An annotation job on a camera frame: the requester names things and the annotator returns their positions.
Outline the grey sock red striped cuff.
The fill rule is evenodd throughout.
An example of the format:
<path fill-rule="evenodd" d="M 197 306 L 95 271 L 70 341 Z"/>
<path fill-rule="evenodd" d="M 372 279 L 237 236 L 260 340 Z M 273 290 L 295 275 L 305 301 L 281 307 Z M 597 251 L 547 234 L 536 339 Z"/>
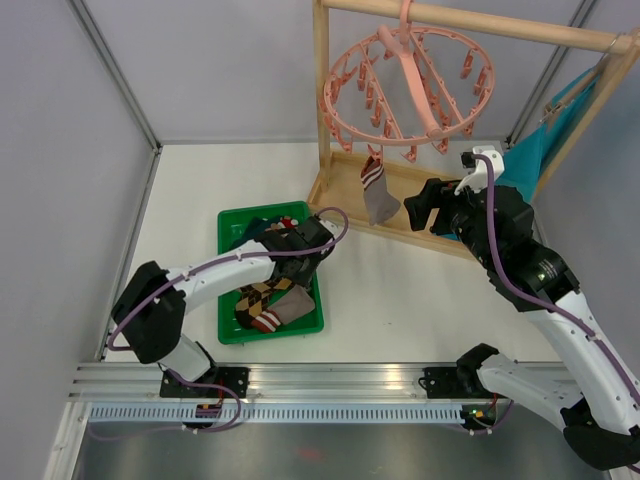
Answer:
<path fill-rule="evenodd" d="M 400 202 L 388 191 L 383 162 L 369 156 L 361 170 L 360 181 L 369 224 L 384 224 L 398 212 Z"/>

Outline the pink round clip hanger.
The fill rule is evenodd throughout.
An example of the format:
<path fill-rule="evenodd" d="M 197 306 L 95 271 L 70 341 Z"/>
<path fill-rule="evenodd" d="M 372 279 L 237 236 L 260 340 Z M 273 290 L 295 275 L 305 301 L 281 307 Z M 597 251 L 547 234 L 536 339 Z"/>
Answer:
<path fill-rule="evenodd" d="M 445 154 L 451 136 L 458 133 L 465 137 L 472 135 L 477 118 L 493 95 L 496 75 L 487 51 L 454 30 L 413 26 L 409 20 L 411 6 L 410 1 L 401 2 L 396 28 L 379 25 L 374 34 L 347 49 L 328 69 L 317 104 L 329 134 L 347 153 L 353 151 L 353 142 L 358 140 L 374 147 L 407 147 L 409 151 L 403 157 L 411 163 L 416 161 L 417 147 L 421 144 L 432 144 L 438 152 Z M 475 64 L 479 65 L 472 88 L 475 103 L 468 112 L 460 110 L 445 78 L 438 72 L 426 43 L 428 37 L 441 37 L 467 48 L 460 72 L 462 80 L 468 79 Z M 399 65 L 423 129 L 421 134 L 409 135 L 402 131 L 375 70 L 380 59 L 394 59 Z M 371 133 L 347 123 L 339 115 L 341 90 L 350 82 L 364 94 L 364 108 L 371 113 Z"/>

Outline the pink hanger clip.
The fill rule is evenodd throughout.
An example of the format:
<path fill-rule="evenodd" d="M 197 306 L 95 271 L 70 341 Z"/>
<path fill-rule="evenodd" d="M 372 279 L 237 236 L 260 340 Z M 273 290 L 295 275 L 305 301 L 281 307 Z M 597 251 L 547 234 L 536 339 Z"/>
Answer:
<path fill-rule="evenodd" d="M 378 147 L 374 147 L 372 144 L 368 144 L 367 145 L 367 149 L 369 152 L 369 156 L 379 162 L 383 162 L 383 158 L 384 158 L 384 149 L 382 145 L 379 145 Z"/>

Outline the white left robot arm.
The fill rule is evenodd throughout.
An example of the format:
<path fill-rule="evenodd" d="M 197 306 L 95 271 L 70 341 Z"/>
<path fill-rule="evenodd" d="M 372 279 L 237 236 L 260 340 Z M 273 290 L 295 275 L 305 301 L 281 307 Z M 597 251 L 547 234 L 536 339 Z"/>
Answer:
<path fill-rule="evenodd" d="M 178 375 L 197 397 L 210 395 L 218 383 L 206 349 L 183 332 L 185 317 L 205 303 L 236 291 L 232 309 L 244 328 L 274 334 L 310 314 L 310 292 L 319 264 L 346 230 L 318 215 L 292 227 L 269 227 L 237 248 L 196 266 L 163 269 L 150 261 L 140 266 L 116 301 L 108 340 L 126 341 L 142 364 L 156 363 Z"/>

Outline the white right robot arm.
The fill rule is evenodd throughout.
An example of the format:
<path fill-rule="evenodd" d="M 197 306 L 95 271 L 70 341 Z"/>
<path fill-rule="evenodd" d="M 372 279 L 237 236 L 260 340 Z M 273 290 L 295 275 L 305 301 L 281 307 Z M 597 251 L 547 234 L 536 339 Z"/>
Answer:
<path fill-rule="evenodd" d="M 497 293 L 543 334 L 576 384 L 563 387 L 481 343 L 456 362 L 454 387 L 470 397 L 516 401 L 563 434 L 589 466 L 639 465 L 639 381 L 614 353 L 562 257 L 533 237 L 533 208 L 514 187 L 487 192 L 428 180 L 405 199 L 410 227 L 452 234 L 486 270 Z"/>

